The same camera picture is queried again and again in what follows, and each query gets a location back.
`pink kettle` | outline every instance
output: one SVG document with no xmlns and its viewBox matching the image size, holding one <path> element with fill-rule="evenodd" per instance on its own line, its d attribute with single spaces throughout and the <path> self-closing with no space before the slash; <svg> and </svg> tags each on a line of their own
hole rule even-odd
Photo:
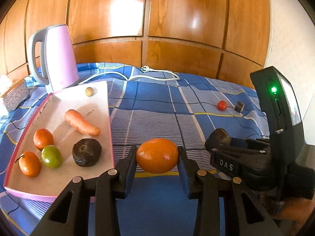
<svg viewBox="0 0 315 236">
<path fill-rule="evenodd" d="M 35 62 L 37 42 L 40 42 L 42 76 Z M 66 24 L 36 31 L 28 42 L 27 59 L 32 76 L 46 86 L 47 93 L 77 85 L 79 82 L 77 63 Z"/>
</svg>

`power cord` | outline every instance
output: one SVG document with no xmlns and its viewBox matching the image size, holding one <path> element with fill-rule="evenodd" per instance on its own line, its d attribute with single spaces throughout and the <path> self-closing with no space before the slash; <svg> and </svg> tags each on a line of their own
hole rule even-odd
<svg viewBox="0 0 315 236">
<path fill-rule="evenodd" d="M 123 66 L 119 66 L 119 67 L 103 67 L 103 68 L 105 68 L 105 69 L 118 69 L 118 68 L 124 67 L 124 66 L 130 66 L 130 65 L 123 65 Z M 175 73 L 173 73 L 172 71 L 169 71 L 169 70 L 155 70 L 155 69 L 150 68 L 149 66 L 143 66 L 140 69 L 141 69 L 141 71 L 143 73 L 147 73 L 147 72 L 165 72 L 165 73 L 169 73 L 169 74 L 175 76 L 175 78 L 163 79 L 163 78 L 155 78 L 155 77 L 151 77 L 151 76 L 147 76 L 147 75 L 133 75 L 133 76 L 130 76 L 129 78 L 127 78 L 125 75 L 123 75 L 123 74 L 121 74 L 119 72 L 110 71 L 110 72 L 99 73 L 97 75 L 92 75 L 91 77 L 89 77 L 88 79 L 80 82 L 79 84 L 86 83 L 87 81 L 91 80 L 94 77 L 97 77 L 99 75 L 105 75 L 105 74 L 117 74 L 117 75 L 120 75 L 121 77 L 123 77 L 126 81 L 130 81 L 130 80 L 133 80 L 133 79 L 136 79 L 136 78 L 147 78 L 147 79 L 152 79 L 152 80 L 157 80 L 157 81 L 180 80 L 180 78 L 179 78 L 179 76 L 177 74 L 175 74 Z"/>
</svg>

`white wall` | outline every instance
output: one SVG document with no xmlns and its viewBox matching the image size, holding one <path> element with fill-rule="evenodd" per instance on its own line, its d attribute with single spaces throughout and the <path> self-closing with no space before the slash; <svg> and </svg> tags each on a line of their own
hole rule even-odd
<svg viewBox="0 0 315 236">
<path fill-rule="evenodd" d="M 265 67 L 276 67 L 291 82 L 305 140 L 315 145 L 315 26 L 298 0 L 270 0 L 270 11 Z"/>
</svg>

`white tray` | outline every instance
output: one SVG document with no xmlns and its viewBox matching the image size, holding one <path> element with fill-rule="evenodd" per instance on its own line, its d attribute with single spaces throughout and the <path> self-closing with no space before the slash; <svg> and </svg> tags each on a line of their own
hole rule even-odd
<svg viewBox="0 0 315 236">
<path fill-rule="evenodd" d="M 94 89 L 92 97 L 85 95 L 87 87 Z M 75 131 L 64 120 L 65 112 L 69 109 L 77 110 L 90 123 L 99 127 L 100 135 L 91 137 Z M 35 131 L 40 128 L 46 128 L 53 134 L 63 162 L 56 169 L 50 169 L 42 163 L 40 173 L 30 178 L 21 172 L 18 162 L 14 162 L 25 151 L 34 152 L 42 162 L 41 152 L 33 143 Z M 79 167 L 72 157 L 73 145 L 83 138 L 95 138 L 102 146 L 100 159 L 92 167 Z M 53 202 L 73 177 L 81 176 L 83 179 L 98 177 L 113 167 L 107 83 L 100 81 L 67 88 L 46 97 L 29 121 L 13 152 L 4 187 L 20 198 Z"/>
</svg>

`tablecloth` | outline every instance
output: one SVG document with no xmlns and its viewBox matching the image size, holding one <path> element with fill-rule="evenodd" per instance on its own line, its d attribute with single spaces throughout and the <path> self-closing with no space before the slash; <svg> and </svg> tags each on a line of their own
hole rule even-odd
<svg viewBox="0 0 315 236">
<path fill-rule="evenodd" d="M 160 79 L 173 78 L 168 73 L 143 73 L 139 68 L 114 63 L 78 64 L 78 70 L 81 79 L 109 71 L 120 72 L 127 77 L 149 75 Z M 108 84 L 115 162 L 127 155 L 130 146 L 139 146 L 151 138 L 161 137 L 183 146 L 188 157 L 194 159 L 200 168 L 227 178 L 210 165 L 205 140 L 219 127 L 232 137 L 268 136 L 267 118 L 260 110 L 257 94 L 234 83 L 198 75 L 178 75 L 180 80 L 171 81 L 146 78 L 126 81 L 116 74 L 100 75 L 90 80 L 106 80 Z M 15 145 L 47 95 L 45 87 L 32 76 L 26 77 L 26 82 L 31 91 L 30 97 L 10 113 L 9 119 L 0 120 L 0 208 L 19 229 L 20 235 L 30 234 L 50 207 L 50 203 L 16 198 L 3 188 L 6 167 Z M 217 109 L 220 100 L 227 103 L 227 110 Z M 245 104 L 242 113 L 234 110 L 237 101 Z M 148 173 L 137 168 L 130 196 L 126 201 L 117 203 L 122 235 L 193 234 L 197 203 L 185 198 L 177 174 L 175 167 L 166 174 L 168 176 L 147 177 L 150 176 Z M 139 208 L 143 203 L 146 208 Z M 91 204 L 89 235 L 93 234 L 93 210 L 94 205 Z"/>
</svg>

